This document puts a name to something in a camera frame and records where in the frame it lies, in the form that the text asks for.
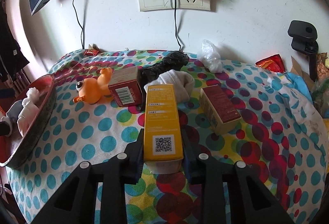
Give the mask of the black plastic bag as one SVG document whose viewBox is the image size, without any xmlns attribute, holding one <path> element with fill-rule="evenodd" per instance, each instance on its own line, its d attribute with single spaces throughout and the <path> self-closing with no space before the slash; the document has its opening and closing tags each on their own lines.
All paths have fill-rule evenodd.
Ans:
<svg viewBox="0 0 329 224">
<path fill-rule="evenodd" d="M 160 62 L 140 69 L 140 79 L 142 86 L 156 80 L 160 74 L 170 70 L 179 71 L 189 62 L 187 54 L 181 51 L 171 51 Z"/>
</svg>

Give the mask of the small red cube box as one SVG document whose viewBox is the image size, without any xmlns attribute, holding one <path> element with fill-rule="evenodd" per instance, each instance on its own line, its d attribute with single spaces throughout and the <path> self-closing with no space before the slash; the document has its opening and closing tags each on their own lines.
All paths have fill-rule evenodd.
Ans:
<svg viewBox="0 0 329 224">
<path fill-rule="evenodd" d="M 125 67 L 113 72 L 108 89 L 119 107 L 135 106 L 142 103 L 140 72 L 137 66 Z"/>
</svg>

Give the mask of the black hanging clothes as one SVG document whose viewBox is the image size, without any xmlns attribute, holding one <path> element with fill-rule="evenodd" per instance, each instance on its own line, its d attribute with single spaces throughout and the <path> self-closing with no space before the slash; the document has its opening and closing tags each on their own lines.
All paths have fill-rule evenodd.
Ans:
<svg viewBox="0 0 329 224">
<path fill-rule="evenodd" d="M 7 21 L 7 14 L 1 1 L 1 25 L 0 25 L 0 54 L 1 54 L 1 82 L 16 81 L 16 74 L 29 64 L 21 51 L 18 42 L 12 35 Z"/>
</svg>

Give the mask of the red snack wrapper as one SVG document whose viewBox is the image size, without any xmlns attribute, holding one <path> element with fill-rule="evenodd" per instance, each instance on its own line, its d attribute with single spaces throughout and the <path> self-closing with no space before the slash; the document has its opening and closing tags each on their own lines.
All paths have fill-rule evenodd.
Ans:
<svg viewBox="0 0 329 224">
<path fill-rule="evenodd" d="M 285 72 L 285 66 L 280 54 L 275 54 L 255 63 L 257 67 L 263 68 L 272 72 Z"/>
</svg>

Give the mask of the yellow rectangular box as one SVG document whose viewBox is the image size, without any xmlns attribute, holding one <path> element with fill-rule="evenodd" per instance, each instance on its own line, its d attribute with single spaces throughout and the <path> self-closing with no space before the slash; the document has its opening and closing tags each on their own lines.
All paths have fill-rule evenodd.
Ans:
<svg viewBox="0 0 329 224">
<path fill-rule="evenodd" d="M 147 87 L 143 151 L 153 174 L 173 174 L 181 167 L 182 136 L 172 84 Z"/>
</svg>

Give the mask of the black desk clamp mount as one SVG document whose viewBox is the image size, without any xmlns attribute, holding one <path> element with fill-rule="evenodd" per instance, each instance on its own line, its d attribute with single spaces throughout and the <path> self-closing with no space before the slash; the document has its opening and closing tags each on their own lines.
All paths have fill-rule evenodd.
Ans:
<svg viewBox="0 0 329 224">
<path fill-rule="evenodd" d="M 317 80 L 316 65 L 319 51 L 315 26 L 309 22 L 292 20 L 288 28 L 288 35 L 292 38 L 292 49 L 308 57 L 309 76 L 315 82 Z"/>
</svg>

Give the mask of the red round basin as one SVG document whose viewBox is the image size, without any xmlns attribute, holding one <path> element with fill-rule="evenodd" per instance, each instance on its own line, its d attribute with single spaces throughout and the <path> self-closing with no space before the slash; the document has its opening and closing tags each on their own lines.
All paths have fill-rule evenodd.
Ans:
<svg viewBox="0 0 329 224">
<path fill-rule="evenodd" d="M 1 136 L 1 167 L 18 168 L 40 139 L 56 98 L 55 78 L 44 75 L 32 82 L 15 102 L 22 102 L 22 110 L 12 124 L 12 133 Z"/>
</svg>

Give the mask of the grey blue sock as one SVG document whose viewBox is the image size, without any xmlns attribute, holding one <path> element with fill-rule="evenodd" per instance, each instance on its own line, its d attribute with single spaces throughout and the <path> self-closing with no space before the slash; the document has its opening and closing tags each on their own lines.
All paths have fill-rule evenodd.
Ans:
<svg viewBox="0 0 329 224">
<path fill-rule="evenodd" d="M 5 120 L 16 123 L 20 112 L 23 110 L 22 100 L 17 100 L 7 111 Z"/>
</svg>

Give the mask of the white grey sock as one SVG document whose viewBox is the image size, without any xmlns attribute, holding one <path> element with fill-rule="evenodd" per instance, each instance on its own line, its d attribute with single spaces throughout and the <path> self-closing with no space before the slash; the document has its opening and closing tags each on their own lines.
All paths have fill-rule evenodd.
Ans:
<svg viewBox="0 0 329 224">
<path fill-rule="evenodd" d="M 23 110 L 20 112 L 17 120 L 18 130 L 22 137 L 26 135 L 28 128 L 39 112 L 39 108 L 36 106 L 39 99 L 39 90 L 37 90 L 36 87 L 32 87 L 29 88 L 26 92 L 26 97 L 22 100 Z"/>
</svg>

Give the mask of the colourful dotted bed sheet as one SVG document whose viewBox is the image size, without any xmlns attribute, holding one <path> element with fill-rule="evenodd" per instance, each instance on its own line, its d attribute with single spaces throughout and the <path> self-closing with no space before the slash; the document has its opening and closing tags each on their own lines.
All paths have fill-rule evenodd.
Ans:
<svg viewBox="0 0 329 224">
<path fill-rule="evenodd" d="M 50 68 L 56 101 L 50 120 L 26 162 L 7 169 L 20 213 L 31 222 L 76 166 L 106 162 L 136 140 L 144 114 L 105 99 L 74 103 L 78 80 L 113 70 L 150 66 L 164 51 L 121 51 L 63 56 Z M 225 60 L 212 74 L 190 54 L 183 67 L 195 81 L 188 102 L 178 105 L 180 124 L 190 141 L 219 161 L 239 160 L 255 168 L 295 223 L 310 223 L 320 210 L 328 163 L 328 135 L 321 115 L 287 74 Z M 219 85 L 241 115 L 237 126 L 215 134 L 199 104 L 200 90 Z"/>
</svg>

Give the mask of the orange rubber frog toy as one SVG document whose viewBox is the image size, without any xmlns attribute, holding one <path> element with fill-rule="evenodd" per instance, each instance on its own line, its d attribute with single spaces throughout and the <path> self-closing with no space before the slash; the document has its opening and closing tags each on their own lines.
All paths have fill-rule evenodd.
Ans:
<svg viewBox="0 0 329 224">
<path fill-rule="evenodd" d="M 111 95 L 108 84 L 113 75 L 111 68 L 102 68 L 97 78 L 85 78 L 76 83 L 78 95 L 73 98 L 74 103 L 97 103 L 102 97 Z"/>
</svg>

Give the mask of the white plastic bag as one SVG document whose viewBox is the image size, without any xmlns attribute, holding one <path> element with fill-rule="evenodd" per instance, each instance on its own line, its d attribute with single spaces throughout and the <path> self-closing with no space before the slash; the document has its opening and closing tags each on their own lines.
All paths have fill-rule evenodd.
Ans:
<svg viewBox="0 0 329 224">
<path fill-rule="evenodd" d="M 203 40 L 197 52 L 197 59 L 202 62 L 210 72 L 216 74 L 223 71 L 222 59 L 217 47 L 209 40 Z"/>
</svg>

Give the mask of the small red candy wrapper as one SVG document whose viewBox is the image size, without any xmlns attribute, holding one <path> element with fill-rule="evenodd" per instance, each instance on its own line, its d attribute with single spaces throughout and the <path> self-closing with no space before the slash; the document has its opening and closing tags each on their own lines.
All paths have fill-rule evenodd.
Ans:
<svg viewBox="0 0 329 224">
<path fill-rule="evenodd" d="M 89 45 L 88 49 L 84 51 L 85 56 L 97 56 L 99 53 L 99 47 L 96 45 Z"/>
</svg>

